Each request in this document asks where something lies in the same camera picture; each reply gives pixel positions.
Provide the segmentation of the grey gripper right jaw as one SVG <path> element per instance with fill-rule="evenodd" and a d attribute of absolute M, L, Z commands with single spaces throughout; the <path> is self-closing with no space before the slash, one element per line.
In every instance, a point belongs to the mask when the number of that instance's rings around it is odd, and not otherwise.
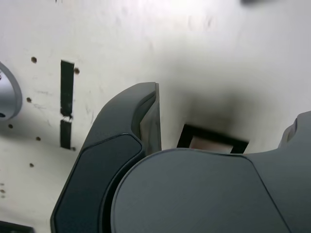
<path fill-rule="evenodd" d="M 308 233 L 311 114 L 276 150 L 242 154 L 164 150 L 133 166 L 111 207 L 114 233 Z"/>

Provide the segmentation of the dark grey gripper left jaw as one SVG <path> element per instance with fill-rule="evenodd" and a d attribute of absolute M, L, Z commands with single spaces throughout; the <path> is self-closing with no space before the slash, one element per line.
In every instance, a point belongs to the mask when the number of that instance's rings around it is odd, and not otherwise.
<path fill-rule="evenodd" d="M 54 233 L 108 233 L 124 175 L 161 150 L 159 85 L 138 83 L 97 115 L 51 216 Z"/>

